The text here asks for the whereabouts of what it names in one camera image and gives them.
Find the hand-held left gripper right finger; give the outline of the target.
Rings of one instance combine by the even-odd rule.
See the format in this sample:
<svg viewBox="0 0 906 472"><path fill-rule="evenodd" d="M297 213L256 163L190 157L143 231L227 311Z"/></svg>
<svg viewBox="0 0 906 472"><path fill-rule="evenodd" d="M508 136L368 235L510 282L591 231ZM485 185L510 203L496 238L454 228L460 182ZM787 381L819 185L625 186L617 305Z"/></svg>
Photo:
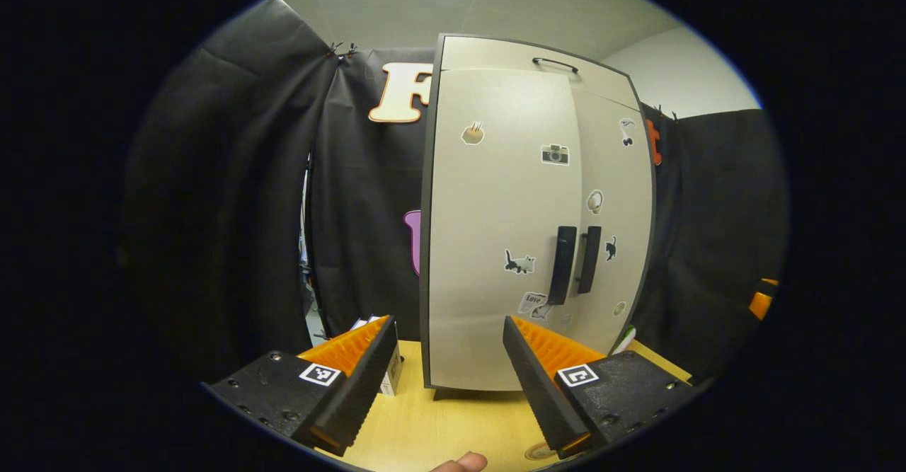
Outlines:
<svg viewBox="0 0 906 472"><path fill-rule="evenodd" d="M637 352L603 355L509 315L503 346L547 446L560 459L615 447L699 394Z"/></svg>

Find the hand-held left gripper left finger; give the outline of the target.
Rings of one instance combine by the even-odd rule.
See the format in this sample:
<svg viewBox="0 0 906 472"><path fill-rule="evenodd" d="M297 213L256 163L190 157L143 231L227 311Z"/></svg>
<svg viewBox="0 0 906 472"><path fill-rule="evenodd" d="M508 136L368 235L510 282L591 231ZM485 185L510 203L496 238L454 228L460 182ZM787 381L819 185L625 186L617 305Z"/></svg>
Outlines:
<svg viewBox="0 0 906 472"><path fill-rule="evenodd" d="M397 349L395 318L373 316L306 352L265 352L204 387L266 429L342 456L355 443Z"/></svg>

